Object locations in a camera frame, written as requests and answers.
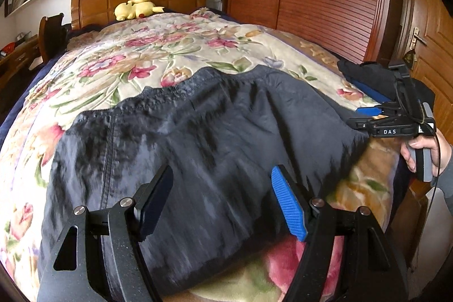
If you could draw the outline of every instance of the yellow plush toy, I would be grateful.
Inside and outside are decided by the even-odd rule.
[[[162,13],[163,11],[163,7],[156,7],[150,0],[133,0],[119,4],[114,13],[117,21],[124,21],[148,17],[153,13]]]

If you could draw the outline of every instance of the silver bolt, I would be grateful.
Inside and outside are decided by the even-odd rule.
[[[119,202],[119,204],[121,205],[121,207],[128,207],[131,206],[133,202],[134,200],[132,200],[130,197],[125,197]]]
[[[364,215],[364,216],[368,216],[371,214],[371,210],[369,207],[366,207],[366,206],[360,206],[359,207],[359,212],[360,214]]]
[[[320,199],[319,197],[315,197],[312,199],[312,204],[314,207],[323,207],[326,203],[324,202],[323,199]]]
[[[74,214],[75,215],[82,215],[85,212],[85,207],[84,206],[77,206],[74,209]]]

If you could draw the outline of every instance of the gray sleeve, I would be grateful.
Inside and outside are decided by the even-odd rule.
[[[445,202],[447,203],[450,213],[453,215],[453,159],[450,157],[450,162],[448,163],[445,170],[439,176],[437,187],[439,187],[443,192],[443,197],[445,197]]]

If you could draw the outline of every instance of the bedspread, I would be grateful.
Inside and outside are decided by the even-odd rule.
[[[317,45],[265,27],[228,22],[207,9],[121,22],[71,39],[67,49],[30,90],[0,151],[0,257],[31,301],[39,288],[37,260],[51,161],[58,140],[80,112],[110,108],[145,86],[173,86],[205,66],[236,74],[268,65],[352,110],[376,104],[345,81],[337,59]],[[370,140],[327,200],[352,211],[366,205],[385,228],[398,157],[395,140]],[[335,288],[341,242],[336,239],[325,296]],[[303,247],[289,237],[225,275],[165,300],[278,301]]]

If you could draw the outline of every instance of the chair backrest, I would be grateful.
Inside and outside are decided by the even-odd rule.
[[[44,63],[55,57],[64,43],[65,30],[61,25],[63,17],[63,13],[52,17],[43,17],[39,23],[39,51]]]

